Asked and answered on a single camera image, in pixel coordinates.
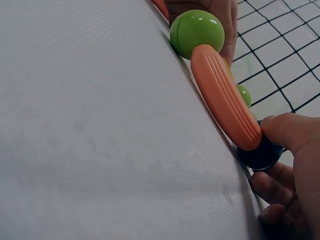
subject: black grid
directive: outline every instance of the black grid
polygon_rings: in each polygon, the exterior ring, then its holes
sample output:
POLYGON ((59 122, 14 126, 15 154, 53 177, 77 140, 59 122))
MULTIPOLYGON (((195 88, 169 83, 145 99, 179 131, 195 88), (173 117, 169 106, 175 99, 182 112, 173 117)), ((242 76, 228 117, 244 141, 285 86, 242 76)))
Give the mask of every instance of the black grid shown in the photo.
POLYGON ((258 24, 258 25, 256 25, 255 27, 253 27, 253 28, 251 28, 251 29, 248 29, 248 30, 246 30, 246 31, 244 31, 244 32, 242 32, 242 33, 239 33, 239 32, 238 32, 238 37, 246 44, 246 46, 247 46, 248 49, 249 49, 249 52, 243 54, 242 56, 238 57, 238 58, 235 59, 234 61, 236 62, 236 61, 244 58, 245 56, 247 56, 247 55, 249 55, 249 54, 253 54, 253 55, 255 56, 255 58, 258 60, 258 62, 259 62, 259 63, 262 65, 262 67, 263 67, 262 70, 254 73, 254 74, 252 74, 251 76, 249 76, 249 77, 245 78, 244 80, 240 81, 239 84, 243 84, 243 83, 245 83, 246 81, 252 79, 253 77, 261 74, 262 72, 266 72, 266 73, 268 74, 268 76, 271 78, 271 80, 273 81, 273 83, 275 84, 275 86, 276 86, 276 90, 274 90, 273 92, 271 92, 271 93, 268 94, 267 96, 264 96, 264 97, 262 97, 261 99, 253 102, 253 103, 252 103, 252 106, 255 106, 255 105, 257 105, 258 103, 260 103, 260 102, 262 102, 262 101, 270 98, 271 96, 273 96, 273 95, 276 94, 276 93, 281 93, 281 95, 283 96, 283 98, 285 99, 285 101, 288 103, 291 112, 292 112, 292 113, 295 113, 296 111, 300 110, 302 107, 304 107, 305 105, 309 104, 310 102, 312 102, 313 100, 317 99, 317 98, 320 96, 320 92, 318 92, 315 96, 313 96, 313 97, 310 98, 309 100, 305 101, 303 104, 299 105, 298 107, 293 107, 292 103, 289 101, 289 99, 287 98, 287 96, 286 96, 286 95, 284 94, 284 92, 283 92, 283 89, 284 89, 285 87, 293 84, 294 82, 298 81, 298 80, 301 79, 303 76, 305 76, 305 75, 307 75, 307 74, 309 74, 309 73, 311 73, 311 74, 319 81, 319 84, 320 84, 319 78, 314 74, 314 71, 313 71, 313 70, 315 70, 317 67, 320 66, 320 56, 319 56, 319 63, 318 63, 316 66, 314 66, 314 67, 309 67, 308 64, 306 63, 306 61, 303 59, 303 57, 299 54, 299 51, 300 51, 300 50, 302 50, 302 49, 306 48, 307 46, 311 45, 312 43, 320 40, 319 35, 318 35, 318 34, 312 29, 312 27, 310 27, 310 25, 309 25, 309 22, 311 22, 312 20, 317 19, 317 18, 320 18, 320 7, 319 7, 317 4, 315 4, 315 2, 316 2, 316 0, 308 0, 308 2, 306 2, 306 3, 304 3, 304 4, 300 5, 300 6, 298 6, 298 7, 296 7, 296 8, 290 8, 290 5, 289 5, 287 2, 285 2, 284 0, 274 0, 274 1, 268 2, 267 4, 265 4, 264 6, 259 7, 259 8, 255 8, 255 7, 253 6, 253 4, 251 4, 251 0, 243 0, 243 1, 241 1, 241 2, 238 3, 239 5, 240 5, 240 4, 243 4, 243 3, 246 3, 246 4, 248 4, 248 5, 253 9, 253 11, 251 11, 250 13, 248 13, 248 14, 246 14, 246 15, 244 15, 244 16, 239 17, 238 20, 241 20, 241 19, 243 19, 243 18, 246 18, 246 17, 248 17, 249 15, 251 15, 251 14, 253 14, 253 13, 258 13, 260 16, 262 16, 262 17, 266 20, 266 21, 264 21, 263 23, 258 24), (286 13, 283 13, 283 14, 281 14, 281 15, 278 15, 278 16, 272 18, 272 19, 268 19, 266 16, 264 16, 264 15, 261 13, 261 10, 263 10, 265 7, 267 7, 268 5, 270 5, 270 4, 272 4, 272 3, 276 2, 276 1, 281 1, 281 2, 289 9, 289 11, 287 11, 286 13), (312 19, 310 19, 310 20, 308 20, 308 21, 305 21, 298 13, 296 13, 296 10, 298 10, 298 9, 300 9, 300 8, 302 8, 302 7, 305 7, 305 6, 307 6, 307 5, 312 5, 312 7, 318 8, 318 9, 319 9, 319 15, 313 17, 312 19), (285 32, 285 33, 281 33, 281 32, 273 25, 272 21, 275 20, 275 19, 278 19, 278 18, 280 18, 280 17, 282 17, 282 16, 284 16, 284 15, 287 15, 287 14, 294 14, 302 23, 301 23, 300 25, 294 27, 293 29, 285 32), (246 40, 244 39, 243 36, 244 36, 246 33, 250 32, 250 31, 252 31, 252 30, 254 30, 254 29, 257 29, 257 28, 259 28, 260 26, 262 26, 262 25, 264 25, 264 24, 270 24, 270 25, 272 26, 272 28, 279 34, 279 36, 275 37, 274 39, 272 39, 272 40, 264 43, 263 45, 261 45, 261 46, 259 46, 259 47, 257 47, 257 48, 252 48, 252 47, 250 46, 250 44, 248 44, 248 43, 246 42, 246 40), (301 26, 308 26, 308 27, 311 29, 311 31, 313 31, 314 35, 316 36, 316 39, 312 40, 312 41, 309 42, 308 44, 305 44, 304 46, 300 47, 299 49, 295 49, 295 48, 292 46, 292 44, 286 39, 286 37, 284 37, 284 35, 286 35, 286 34, 288 34, 288 33, 290 33, 290 32, 293 32, 294 30, 296 30, 297 28, 299 28, 299 27, 301 27, 301 26), (282 59, 278 60, 277 62, 275 62, 275 63, 273 63, 273 64, 271 64, 271 65, 269 65, 269 66, 266 67, 266 66, 264 65, 264 63, 263 63, 263 62, 259 59, 259 57, 257 56, 256 51, 257 51, 258 49, 260 49, 260 48, 262 48, 262 47, 264 47, 264 46, 272 43, 273 41, 275 41, 275 40, 277 40, 277 39, 280 39, 280 38, 282 38, 283 40, 286 41, 286 43, 293 49, 293 52, 292 52, 291 54, 283 57, 282 59), (300 76, 297 76, 295 79, 292 79, 289 83, 287 83, 287 84, 285 84, 285 85, 283 85, 283 86, 279 86, 279 84, 277 83, 277 81, 274 79, 274 77, 273 77, 272 74, 270 73, 269 69, 270 69, 271 67, 279 64, 279 63, 282 62, 283 60, 285 60, 285 59, 293 56, 293 55, 297 55, 297 56, 302 60, 302 62, 303 62, 303 63, 306 65, 306 67, 307 67, 307 71, 304 72, 303 74, 301 74, 300 76))

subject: person's hand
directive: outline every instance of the person's hand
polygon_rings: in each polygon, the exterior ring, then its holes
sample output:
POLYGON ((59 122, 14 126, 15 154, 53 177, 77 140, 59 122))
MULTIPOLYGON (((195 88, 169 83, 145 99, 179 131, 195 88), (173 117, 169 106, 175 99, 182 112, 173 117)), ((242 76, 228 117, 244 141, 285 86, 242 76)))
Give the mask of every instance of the person's hand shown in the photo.
POLYGON ((180 14, 189 10, 204 10, 216 16, 224 29, 224 45, 220 55, 231 66, 237 41, 237 0, 164 0, 170 25, 180 14))
POLYGON ((277 163, 250 179, 270 204, 259 216, 263 230, 272 240, 320 239, 320 117, 285 113, 267 117, 261 129, 294 156, 293 168, 277 163))

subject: small green ball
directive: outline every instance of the small green ball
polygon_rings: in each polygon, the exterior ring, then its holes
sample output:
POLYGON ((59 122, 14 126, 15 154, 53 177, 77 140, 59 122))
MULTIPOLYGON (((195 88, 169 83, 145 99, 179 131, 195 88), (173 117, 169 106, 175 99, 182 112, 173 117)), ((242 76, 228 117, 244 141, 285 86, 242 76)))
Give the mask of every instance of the small green ball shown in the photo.
POLYGON ((190 10, 172 23, 170 41, 179 55, 190 60, 192 51, 199 45, 210 45, 220 52, 225 42, 225 32, 220 21, 211 13, 190 10))
POLYGON ((243 98, 245 104, 248 106, 248 108, 251 107, 251 95, 250 92, 242 85, 237 84, 236 87, 238 88, 239 93, 241 94, 241 97, 243 98))
POLYGON ((257 116, 253 112, 252 112, 252 115, 253 115, 254 119, 258 121, 257 116))

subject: white fabric surface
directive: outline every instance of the white fabric surface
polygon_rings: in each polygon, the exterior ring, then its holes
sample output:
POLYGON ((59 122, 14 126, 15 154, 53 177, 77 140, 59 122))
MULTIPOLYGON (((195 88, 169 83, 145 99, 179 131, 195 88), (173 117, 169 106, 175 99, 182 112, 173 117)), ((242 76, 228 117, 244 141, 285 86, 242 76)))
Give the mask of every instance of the white fabric surface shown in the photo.
POLYGON ((145 0, 0 2, 1 240, 260 238, 165 35, 145 0))

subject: orange ribbed handle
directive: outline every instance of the orange ribbed handle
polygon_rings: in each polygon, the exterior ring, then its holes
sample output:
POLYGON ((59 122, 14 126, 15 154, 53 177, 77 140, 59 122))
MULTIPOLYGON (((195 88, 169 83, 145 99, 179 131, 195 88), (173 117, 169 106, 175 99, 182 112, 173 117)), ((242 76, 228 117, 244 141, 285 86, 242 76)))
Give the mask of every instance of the orange ribbed handle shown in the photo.
POLYGON ((202 97, 225 134, 245 151, 256 149, 262 138, 261 128, 219 53, 210 45, 197 46, 192 51, 191 70, 202 97))

